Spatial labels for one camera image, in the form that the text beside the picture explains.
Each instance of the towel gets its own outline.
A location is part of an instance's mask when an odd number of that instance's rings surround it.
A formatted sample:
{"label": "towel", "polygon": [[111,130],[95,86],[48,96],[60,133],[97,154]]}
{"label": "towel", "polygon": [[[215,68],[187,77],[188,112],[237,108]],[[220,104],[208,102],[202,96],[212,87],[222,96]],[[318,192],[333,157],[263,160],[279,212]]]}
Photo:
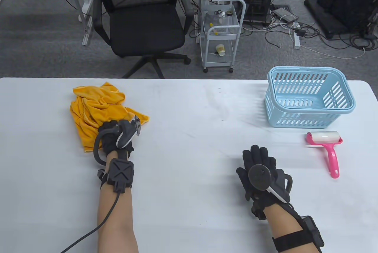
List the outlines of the towel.
{"label": "towel", "polygon": [[77,98],[71,103],[70,112],[86,153],[93,152],[97,129],[104,122],[122,119],[131,121],[135,115],[142,125],[150,120],[150,117],[124,107],[122,103],[126,96],[108,82],[101,87],[77,87],[73,93]]}

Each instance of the black monitor stand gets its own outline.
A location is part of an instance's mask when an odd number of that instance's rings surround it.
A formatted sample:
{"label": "black monitor stand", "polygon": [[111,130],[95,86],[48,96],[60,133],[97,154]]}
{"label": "black monitor stand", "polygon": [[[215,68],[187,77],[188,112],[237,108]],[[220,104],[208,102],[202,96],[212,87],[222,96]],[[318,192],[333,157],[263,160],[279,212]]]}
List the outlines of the black monitor stand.
{"label": "black monitor stand", "polygon": [[305,0],[305,6],[310,10],[316,22],[320,25],[327,39],[335,35],[348,33],[348,29],[333,15],[326,12],[317,0]]}

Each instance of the black glove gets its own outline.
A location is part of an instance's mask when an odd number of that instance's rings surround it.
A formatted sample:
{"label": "black glove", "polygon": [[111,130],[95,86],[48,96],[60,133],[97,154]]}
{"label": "black glove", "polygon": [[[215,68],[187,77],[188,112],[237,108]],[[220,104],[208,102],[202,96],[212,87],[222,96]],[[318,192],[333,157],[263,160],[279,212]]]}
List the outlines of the black glove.
{"label": "black glove", "polygon": [[[116,120],[111,120],[110,122],[104,122],[104,124],[98,128],[98,131],[101,132],[104,129],[111,129],[115,127],[118,124]],[[101,138],[101,144],[102,144],[102,150],[108,156],[112,151],[118,150],[116,146],[118,136],[116,134],[105,134]],[[134,148],[131,144],[131,142],[125,147],[125,149],[128,152],[128,156],[130,156],[130,153],[134,151]]]}
{"label": "black glove", "polygon": [[269,157],[268,150],[265,147],[259,148],[258,145],[253,145],[251,146],[251,151],[243,151],[243,161],[245,169],[239,167],[236,173],[239,175],[240,181],[243,184],[246,200],[249,201],[250,198],[252,198],[255,202],[254,206],[261,210],[279,202],[279,200],[268,191],[260,191],[252,186],[248,178],[249,170],[256,164],[265,165],[270,170],[272,177],[274,177],[277,173],[276,159]]}

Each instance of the white cable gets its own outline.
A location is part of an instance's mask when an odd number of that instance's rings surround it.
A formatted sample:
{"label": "white cable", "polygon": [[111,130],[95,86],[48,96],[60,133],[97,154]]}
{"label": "white cable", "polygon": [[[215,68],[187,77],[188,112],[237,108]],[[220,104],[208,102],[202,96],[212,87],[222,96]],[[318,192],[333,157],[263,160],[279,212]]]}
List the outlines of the white cable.
{"label": "white cable", "polygon": [[328,57],[332,57],[332,58],[338,58],[338,59],[344,59],[344,60],[357,59],[357,58],[360,58],[360,57],[362,57],[363,55],[365,55],[365,48],[363,48],[364,52],[362,53],[361,56],[351,57],[351,58],[342,58],[342,57],[337,57],[337,56],[332,56],[332,55],[324,54],[324,53],[321,53],[321,52],[315,51],[315,50],[313,50],[313,49],[311,49],[311,48],[308,48],[308,47],[306,47],[306,46],[303,46],[303,45],[301,45],[301,47],[306,48],[306,49],[308,49],[308,50],[310,50],[310,51],[313,51],[313,52],[316,52],[316,53],[322,54],[322,55],[324,55],[324,56],[328,56]]}
{"label": "white cable", "polygon": [[[281,22],[281,19],[284,18],[284,17],[286,17],[286,16],[288,16],[288,15],[283,15],[283,16],[280,18],[280,21],[279,21],[279,22],[280,22],[280,25],[282,26],[282,28],[284,28],[285,30],[290,30],[290,28],[287,28],[287,27],[283,26],[284,23]],[[297,20],[297,17],[295,17],[295,16],[293,16],[293,15],[290,15],[290,16],[292,16],[292,17],[294,18],[294,22]]]}
{"label": "white cable", "polygon": [[[291,31],[289,31],[289,35],[290,35],[290,39],[291,39],[291,41],[294,42],[293,38],[291,37]],[[312,52],[316,52],[316,53],[322,54],[322,55],[324,55],[324,56],[328,56],[328,57],[332,57],[332,58],[337,58],[337,59],[343,59],[343,60],[350,60],[350,59],[357,59],[357,58],[360,58],[360,57],[362,57],[363,55],[365,55],[365,52],[366,52],[365,48],[363,48],[364,52],[362,53],[362,55],[357,56],[357,57],[351,57],[351,58],[343,58],[343,57],[337,57],[337,56],[332,56],[332,55],[324,54],[324,53],[321,53],[321,52],[315,51],[315,50],[313,50],[313,49],[311,49],[311,48],[308,48],[308,47],[306,47],[306,46],[303,46],[303,45],[301,45],[301,47],[306,48],[306,49],[308,49],[308,50],[310,50],[310,51],[312,51]]]}
{"label": "white cable", "polygon": [[279,26],[280,24],[279,23],[272,23],[271,25],[268,25],[268,26],[266,26],[266,27],[263,27],[263,28],[267,28],[267,30],[250,30],[250,29],[247,29],[247,28],[245,28],[245,27],[242,27],[242,28],[244,28],[245,30],[248,30],[248,31],[252,31],[252,32],[264,32],[264,31],[269,31],[269,30],[271,30],[272,28],[275,28],[275,27],[277,27],[277,26]]}

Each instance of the light blue plastic basket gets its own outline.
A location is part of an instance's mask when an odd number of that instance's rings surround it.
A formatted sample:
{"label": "light blue plastic basket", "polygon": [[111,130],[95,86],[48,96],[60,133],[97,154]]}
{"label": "light blue plastic basket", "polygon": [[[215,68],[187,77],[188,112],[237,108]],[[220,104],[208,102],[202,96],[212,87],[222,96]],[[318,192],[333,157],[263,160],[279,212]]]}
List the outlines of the light blue plastic basket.
{"label": "light blue plastic basket", "polygon": [[265,105],[273,127],[323,129],[356,105],[338,69],[278,66],[268,82]]}

